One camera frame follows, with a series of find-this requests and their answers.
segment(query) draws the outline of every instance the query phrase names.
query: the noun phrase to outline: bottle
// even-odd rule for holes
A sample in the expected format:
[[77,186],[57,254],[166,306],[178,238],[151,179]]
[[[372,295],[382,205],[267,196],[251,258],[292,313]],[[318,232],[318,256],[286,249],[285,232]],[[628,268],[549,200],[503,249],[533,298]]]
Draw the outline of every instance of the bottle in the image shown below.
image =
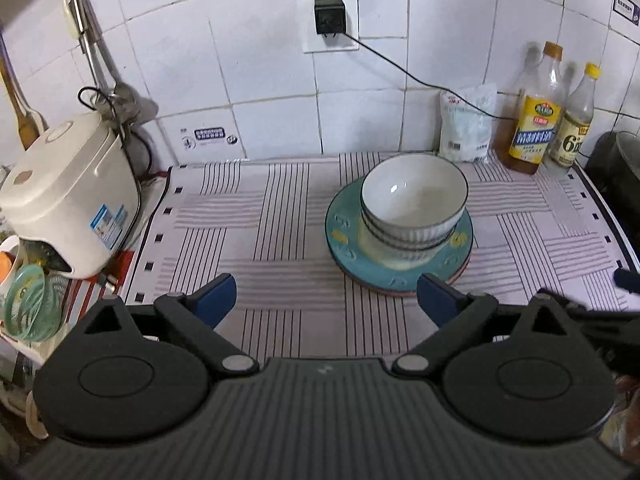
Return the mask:
[[566,100],[561,60],[562,47],[547,41],[542,61],[524,82],[516,129],[510,140],[497,144],[498,158],[511,170],[534,174],[542,162]]
[[553,175],[567,174],[580,151],[593,121],[593,95],[599,76],[599,67],[587,63],[582,81],[566,102],[558,133],[549,144],[543,161]]

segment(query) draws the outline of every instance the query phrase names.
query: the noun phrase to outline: rice cooker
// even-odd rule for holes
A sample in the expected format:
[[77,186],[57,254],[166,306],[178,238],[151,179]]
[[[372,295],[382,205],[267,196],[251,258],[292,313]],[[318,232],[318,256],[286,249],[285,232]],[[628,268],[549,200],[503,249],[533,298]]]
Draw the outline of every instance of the rice cooker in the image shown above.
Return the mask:
[[47,130],[0,187],[1,214],[28,245],[46,250],[47,267],[68,278],[100,272],[139,208],[121,137],[98,112]]

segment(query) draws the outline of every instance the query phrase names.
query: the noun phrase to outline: black plug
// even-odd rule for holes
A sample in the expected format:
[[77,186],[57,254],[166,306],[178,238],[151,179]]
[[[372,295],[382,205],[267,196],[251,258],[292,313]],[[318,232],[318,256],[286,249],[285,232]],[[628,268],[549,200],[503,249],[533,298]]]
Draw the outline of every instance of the black plug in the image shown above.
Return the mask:
[[347,32],[347,11],[343,0],[316,0],[316,33]]

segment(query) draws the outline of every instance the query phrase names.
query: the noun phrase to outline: round plate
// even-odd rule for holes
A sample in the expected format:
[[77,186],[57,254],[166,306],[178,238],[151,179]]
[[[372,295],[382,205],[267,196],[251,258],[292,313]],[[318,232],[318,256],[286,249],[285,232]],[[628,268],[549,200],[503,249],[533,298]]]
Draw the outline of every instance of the round plate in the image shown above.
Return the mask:
[[449,242],[428,262],[407,270],[393,270],[372,261],[358,244],[360,190],[364,177],[340,190],[326,213],[324,232],[329,250],[340,268],[355,281],[392,296],[415,294],[418,278],[425,272],[452,283],[465,269],[474,239],[465,210]]

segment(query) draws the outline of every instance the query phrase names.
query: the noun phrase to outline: wall outlet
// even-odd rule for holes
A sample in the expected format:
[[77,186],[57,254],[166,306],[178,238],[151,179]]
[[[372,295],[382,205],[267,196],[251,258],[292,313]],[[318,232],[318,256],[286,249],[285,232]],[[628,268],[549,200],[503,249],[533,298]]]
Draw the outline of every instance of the wall outlet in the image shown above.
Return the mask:
[[[360,39],[358,29],[358,0],[343,0],[347,13],[347,33]],[[302,52],[331,52],[358,50],[359,45],[342,34],[323,36],[316,33],[316,0],[298,0],[298,28]]]

